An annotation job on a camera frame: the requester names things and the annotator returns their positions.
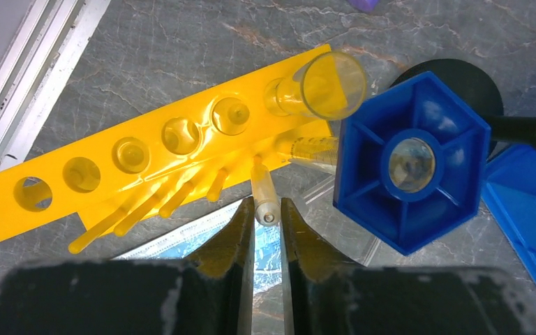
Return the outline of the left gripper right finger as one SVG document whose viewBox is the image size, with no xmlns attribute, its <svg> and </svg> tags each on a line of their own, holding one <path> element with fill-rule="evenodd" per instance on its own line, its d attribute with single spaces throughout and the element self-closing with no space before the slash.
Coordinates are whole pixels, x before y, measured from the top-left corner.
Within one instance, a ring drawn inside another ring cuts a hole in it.
<svg viewBox="0 0 536 335">
<path fill-rule="evenodd" d="M 366 267 L 281 200 L 286 334 L 536 334 L 536 308 L 492 267 Z"/>
</svg>

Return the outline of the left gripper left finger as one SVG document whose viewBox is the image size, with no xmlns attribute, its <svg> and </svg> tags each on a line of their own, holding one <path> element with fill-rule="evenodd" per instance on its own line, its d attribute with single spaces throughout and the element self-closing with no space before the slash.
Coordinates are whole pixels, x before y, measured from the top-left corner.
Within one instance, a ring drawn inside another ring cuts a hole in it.
<svg viewBox="0 0 536 335">
<path fill-rule="evenodd" d="M 182 259 L 24 263 L 0 282 L 0 334 L 250 334 L 254 211 Z"/>
</svg>

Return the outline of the small clear glass tube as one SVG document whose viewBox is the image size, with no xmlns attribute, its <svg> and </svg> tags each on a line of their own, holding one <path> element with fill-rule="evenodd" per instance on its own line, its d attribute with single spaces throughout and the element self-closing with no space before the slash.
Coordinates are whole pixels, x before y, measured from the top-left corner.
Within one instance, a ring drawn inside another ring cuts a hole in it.
<svg viewBox="0 0 536 335">
<path fill-rule="evenodd" d="M 276 194 L 269 169 L 259 155 L 253 157 L 251 188 L 255 206 L 255 218 L 259 224 L 271 227 L 281 222 L 280 200 Z"/>
</svg>

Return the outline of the blue funnel with stem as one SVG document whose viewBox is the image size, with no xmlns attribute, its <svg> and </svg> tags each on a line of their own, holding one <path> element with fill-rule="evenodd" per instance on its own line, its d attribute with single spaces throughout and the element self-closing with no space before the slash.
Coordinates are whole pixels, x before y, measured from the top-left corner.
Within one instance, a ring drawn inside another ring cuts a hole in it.
<svg viewBox="0 0 536 335">
<path fill-rule="evenodd" d="M 283 145 L 335 171 L 334 206 L 403 255 L 477 214 L 490 126 L 434 73 L 366 100 L 338 137 Z"/>
</svg>

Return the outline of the yellow test tube rack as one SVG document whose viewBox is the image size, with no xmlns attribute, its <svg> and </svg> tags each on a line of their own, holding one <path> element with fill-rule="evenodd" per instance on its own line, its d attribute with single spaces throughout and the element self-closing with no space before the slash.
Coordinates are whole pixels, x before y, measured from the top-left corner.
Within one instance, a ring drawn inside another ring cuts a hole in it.
<svg viewBox="0 0 536 335">
<path fill-rule="evenodd" d="M 254 158 L 287 164 L 277 140 L 328 136 L 326 121 L 270 113 L 268 84 L 293 74 L 323 45 L 125 121 L 0 172 L 0 241 L 72 213 L 85 232 L 69 251 L 124 236 L 139 221 L 249 179 Z"/>
</svg>

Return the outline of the clear glass test tube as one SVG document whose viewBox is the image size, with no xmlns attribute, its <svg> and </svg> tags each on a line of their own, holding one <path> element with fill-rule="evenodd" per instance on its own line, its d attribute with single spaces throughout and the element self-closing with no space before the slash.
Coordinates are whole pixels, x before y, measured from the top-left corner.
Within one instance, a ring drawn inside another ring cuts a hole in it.
<svg viewBox="0 0 536 335">
<path fill-rule="evenodd" d="M 277 116 L 336 121 L 354 114 L 366 93 L 366 72 L 359 61 L 345 52 L 329 51 L 288 76 L 271 81 L 263 101 Z"/>
</svg>

